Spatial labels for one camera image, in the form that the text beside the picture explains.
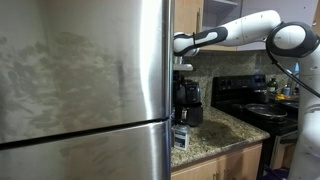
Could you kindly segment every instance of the tile backsplash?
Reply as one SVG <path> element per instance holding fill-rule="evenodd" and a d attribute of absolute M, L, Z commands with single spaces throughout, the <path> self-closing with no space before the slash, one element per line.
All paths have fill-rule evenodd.
<path fill-rule="evenodd" d="M 294 70 L 296 59 L 276 57 L 278 62 L 289 70 Z M 185 57 L 186 64 L 192 64 L 195 71 L 182 71 L 186 79 L 199 82 L 201 89 L 201 102 L 203 106 L 210 106 L 212 79 L 216 76 L 235 76 L 266 74 L 267 81 L 275 77 L 279 87 L 291 81 L 288 77 L 272 64 L 266 51 L 214 51 L 200 52 L 194 57 Z"/>

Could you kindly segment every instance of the freezer door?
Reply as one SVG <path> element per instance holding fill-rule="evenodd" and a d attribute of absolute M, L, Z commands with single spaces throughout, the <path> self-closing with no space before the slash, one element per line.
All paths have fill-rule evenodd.
<path fill-rule="evenodd" d="M 169 123 L 0 151 L 0 179 L 168 180 Z"/>
<path fill-rule="evenodd" d="M 168 117 L 170 10 L 0 0 L 0 144 Z"/>

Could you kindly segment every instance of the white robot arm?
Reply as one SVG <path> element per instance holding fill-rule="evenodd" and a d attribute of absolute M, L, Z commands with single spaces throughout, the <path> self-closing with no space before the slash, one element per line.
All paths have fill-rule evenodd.
<path fill-rule="evenodd" d="M 265 41 L 268 55 L 297 58 L 300 66 L 299 140 L 290 168 L 289 179 L 320 180 L 320 46 L 319 37 L 299 22 L 281 23 L 270 10 L 242 17 L 198 34 L 174 37 L 174 54 L 183 56 L 193 49 L 216 44 L 238 46 Z M 287 75 L 294 78 L 283 68 Z"/>

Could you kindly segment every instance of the lower cabinet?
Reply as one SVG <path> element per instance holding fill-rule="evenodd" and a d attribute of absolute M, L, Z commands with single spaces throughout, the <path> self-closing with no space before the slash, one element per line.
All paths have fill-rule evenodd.
<path fill-rule="evenodd" d="M 224 154 L 173 171 L 172 180 L 251 180 L 256 179 L 262 144 Z"/>

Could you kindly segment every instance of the black stove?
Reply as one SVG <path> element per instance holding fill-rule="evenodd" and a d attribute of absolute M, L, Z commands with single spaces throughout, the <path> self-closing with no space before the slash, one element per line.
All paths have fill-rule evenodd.
<path fill-rule="evenodd" d="M 298 130 L 297 110 L 283 108 L 280 103 L 262 101 L 261 93 L 266 89 L 266 76 L 263 74 L 246 76 L 214 77 L 212 83 L 211 106 L 251 124 L 270 134 L 262 142 L 257 179 L 263 177 L 263 166 L 271 165 L 277 139 L 296 133 Z M 287 113 L 281 120 L 275 121 L 256 116 L 245 107 L 247 104 L 264 104 Z"/>

